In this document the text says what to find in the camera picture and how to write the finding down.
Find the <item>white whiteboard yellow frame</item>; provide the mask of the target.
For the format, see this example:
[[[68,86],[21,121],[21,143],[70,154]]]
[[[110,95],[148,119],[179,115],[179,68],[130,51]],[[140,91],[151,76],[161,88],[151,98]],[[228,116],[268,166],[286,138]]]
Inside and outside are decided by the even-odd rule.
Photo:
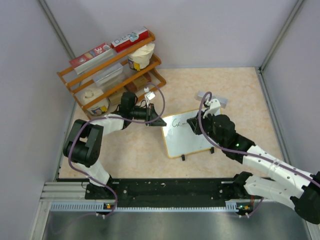
[[[186,123],[187,119],[195,117],[197,113],[198,110],[193,109],[162,118],[167,123],[167,126],[162,127],[162,135],[169,158],[178,158],[181,155],[186,156],[202,151],[210,152],[210,148],[214,147],[202,134],[194,134],[189,124],[181,125],[181,123]]]

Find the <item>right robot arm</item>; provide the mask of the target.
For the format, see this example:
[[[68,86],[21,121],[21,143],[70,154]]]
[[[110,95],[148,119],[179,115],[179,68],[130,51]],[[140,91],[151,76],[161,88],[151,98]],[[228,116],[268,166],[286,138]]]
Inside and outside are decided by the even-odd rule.
[[[252,140],[236,132],[225,114],[198,113],[187,119],[196,135],[203,135],[229,159],[255,168],[267,179],[240,173],[233,180],[233,192],[239,198],[259,196],[293,209],[302,219],[320,223],[320,174],[300,170],[270,155]]]

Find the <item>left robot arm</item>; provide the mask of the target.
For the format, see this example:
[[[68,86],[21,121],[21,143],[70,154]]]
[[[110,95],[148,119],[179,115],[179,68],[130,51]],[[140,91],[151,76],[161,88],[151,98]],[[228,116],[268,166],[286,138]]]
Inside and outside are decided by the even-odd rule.
[[[76,120],[63,146],[63,155],[68,158],[69,166],[83,174],[89,183],[96,187],[102,198],[117,194],[111,183],[112,177],[102,166],[99,156],[103,137],[126,129],[131,123],[145,124],[149,127],[165,127],[167,123],[161,118],[166,102],[161,93],[162,110],[157,114],[155,106],[150,103],[153,92],[145,94],[145,105],[137,105],[137,96],[133,92],[125,92],[115,111],[92,120]]]

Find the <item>grey whiteboard eraser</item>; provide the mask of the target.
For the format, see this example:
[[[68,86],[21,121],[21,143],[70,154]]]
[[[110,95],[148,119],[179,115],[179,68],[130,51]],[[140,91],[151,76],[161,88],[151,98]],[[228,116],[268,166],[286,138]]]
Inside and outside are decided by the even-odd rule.
[[[196,94],[195,94],[195,99],[197,101],[201,101],[202,98],[204,97],[205,95],[205,92],[204,91],[198,91]],[[217,99],[220,103],[220,106],[221,108],[225,109],[226,106],[227,106],[227,103],[228,103],[228,99],[227,98],[224,98],[224,97],[221,97],[221,96],[218,96],[216,94],[211,94],[211,97],[212,99]]]

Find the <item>brown sponge block right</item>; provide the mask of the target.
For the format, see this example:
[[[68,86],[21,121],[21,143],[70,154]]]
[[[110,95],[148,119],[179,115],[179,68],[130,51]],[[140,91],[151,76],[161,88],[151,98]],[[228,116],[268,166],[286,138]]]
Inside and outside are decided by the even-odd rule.
[[[152,78],[149,73],[145,73],[139,76],[137,79],[133,80],[132,82],[128,83],[124,86],[124,88],[129,91],[136,93],[143,89],[145,85],[152,81]]]

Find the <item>tan sponge block left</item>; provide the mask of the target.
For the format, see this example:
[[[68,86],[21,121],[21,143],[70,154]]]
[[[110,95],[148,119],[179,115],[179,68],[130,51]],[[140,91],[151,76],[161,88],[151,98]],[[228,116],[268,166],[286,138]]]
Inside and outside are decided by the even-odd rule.
[[[112,93],[109,97],[109,103],[114,106],[114,105],[118,105],[121,102],[121,97],[123,95],[123,93],[127,92],[125,87],[122,87],[120,89],[118,89],[117,91],[115,91],[114,93]]]

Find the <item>white bag upper container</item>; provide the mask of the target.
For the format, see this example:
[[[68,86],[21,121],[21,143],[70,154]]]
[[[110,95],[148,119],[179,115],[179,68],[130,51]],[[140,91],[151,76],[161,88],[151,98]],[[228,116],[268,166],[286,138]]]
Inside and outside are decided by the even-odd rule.
[[[140,71],[146,68],[149,63],[150,59],[154,53],[155,44],[148,43],[132,53],[127,55],[127,60],[129,64],[129,68],[135,71]]]

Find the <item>clear plastic box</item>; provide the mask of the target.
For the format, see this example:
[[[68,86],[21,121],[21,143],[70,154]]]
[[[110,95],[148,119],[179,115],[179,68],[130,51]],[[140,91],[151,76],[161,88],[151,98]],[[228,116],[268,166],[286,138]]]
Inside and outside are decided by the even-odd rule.
[[[113,64],[107,67],[100,74],[95,75],[92,79],[99,88],[113,88],[125,80],[124,66],[121,63]]]

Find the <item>orange wooden shelf rack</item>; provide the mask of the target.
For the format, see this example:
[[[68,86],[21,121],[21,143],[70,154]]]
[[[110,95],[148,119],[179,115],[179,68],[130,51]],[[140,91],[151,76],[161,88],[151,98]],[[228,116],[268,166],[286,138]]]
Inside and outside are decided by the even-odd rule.
[[[134,41],[133,45],[118,51],[115,44],[111,44],[111,56],[101,59],[96,65],[90,67],[81,75],[71,81],[64,76],[73,72],[76,66],[81,67],[87,60],[94,60],[98,55],[92,51],[87,52],[70,61],[70,67],[57,73],[63,84],[71,93],[78,106],[88,119],[104,115],[109,106],[120,103],[121,95],[125,92],[140,92],[145,84],[151,83],[152,77],[158,80],[158,87],[164,86],[166,80],[157,72],[156,66],[161,60],[153,52],[148,53],[147,63],[138,64],[130,58],[130,54],[142,47],[153,46],[155,35],[146,30],[141,39]]]

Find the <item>red white long box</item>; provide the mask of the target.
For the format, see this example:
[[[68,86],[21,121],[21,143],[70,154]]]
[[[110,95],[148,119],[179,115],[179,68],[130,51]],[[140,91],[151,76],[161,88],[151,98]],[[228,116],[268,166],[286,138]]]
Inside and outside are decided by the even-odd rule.
[[[145,27],[140,27],[138,29],[132,30],[123,36],[118,37],[110,43],[112,49],[117,53],[132,47],[133,45],[143,41],[149,37],[149,31]]]

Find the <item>red foil wrap box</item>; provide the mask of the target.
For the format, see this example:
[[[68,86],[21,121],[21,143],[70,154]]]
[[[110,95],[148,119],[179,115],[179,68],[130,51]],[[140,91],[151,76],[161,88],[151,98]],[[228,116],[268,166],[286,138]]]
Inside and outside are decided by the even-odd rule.
[[[76,74],[80,75],[101,61],[112,58],[113,55],[113,49],[106,42],[104,42],[83,53],[82,55],[70,60],[69,63]]]

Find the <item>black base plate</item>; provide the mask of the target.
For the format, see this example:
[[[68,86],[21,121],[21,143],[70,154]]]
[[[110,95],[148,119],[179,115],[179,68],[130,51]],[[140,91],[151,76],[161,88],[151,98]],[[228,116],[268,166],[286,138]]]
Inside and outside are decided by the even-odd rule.
[[[118,207],[197,208],[223,207],[229,200],[251,199],[258,195],[236,189],[232,178],[114,178],[107,183]],[[110,190],[86,186],[86,200],[115,200]]]

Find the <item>aluminium frame rail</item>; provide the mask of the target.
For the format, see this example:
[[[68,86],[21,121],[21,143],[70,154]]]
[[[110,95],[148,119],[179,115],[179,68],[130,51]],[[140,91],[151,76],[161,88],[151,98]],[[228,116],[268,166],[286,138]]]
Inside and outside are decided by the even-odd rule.
[[[42,189],[42,202],[84,201],[88,182],[46,182]]]

